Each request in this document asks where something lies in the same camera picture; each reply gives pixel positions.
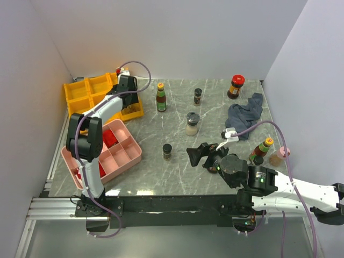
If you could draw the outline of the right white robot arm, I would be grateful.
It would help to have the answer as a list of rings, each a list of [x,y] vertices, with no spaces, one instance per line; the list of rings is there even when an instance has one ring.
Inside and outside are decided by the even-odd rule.
[[[249,165],[218,144],[205,142],[197,148],[187,148],[187,154],[192,167],[205,157],[203,168],[213,168],[230,188],[238,190],[235,207],[242,214],[251,210],[310,212],[320,223],[343,225],[341,183],[317,185],[290,180],[277,170]]]

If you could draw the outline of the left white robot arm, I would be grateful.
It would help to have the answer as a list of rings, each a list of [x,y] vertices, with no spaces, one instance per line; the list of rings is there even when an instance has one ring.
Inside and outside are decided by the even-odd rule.
[[[95,216],[113,212],[107,206],[105,188],[99,172],[99,156],[103,149],[103,125],[115,113],[138,102],[137,78],[121,75],[95,107],[71,115],[66,149],[77,161],[82,180],[81,206]]]

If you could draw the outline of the red-lid chili jar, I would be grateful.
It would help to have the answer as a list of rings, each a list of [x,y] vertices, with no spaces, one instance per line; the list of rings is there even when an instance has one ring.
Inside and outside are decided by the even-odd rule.
[[[230,88],[227,92],[227,96],[230,99],[236,99],[240,93],[241,87],[245,83],[245,78],[242,75],[234,75],[231,80]]]
[[[218,168],[217,167],[209,167],[209,168],[207,168],[207,171],[212,173],[212,174],[217,174]]]

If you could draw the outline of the black-top brown pepper grinder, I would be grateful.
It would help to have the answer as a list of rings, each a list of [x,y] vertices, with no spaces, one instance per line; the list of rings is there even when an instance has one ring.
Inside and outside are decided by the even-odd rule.
[[[140,111],[140,106],[138,104],[132,104],[126,108],[126,114],[135,113]]]

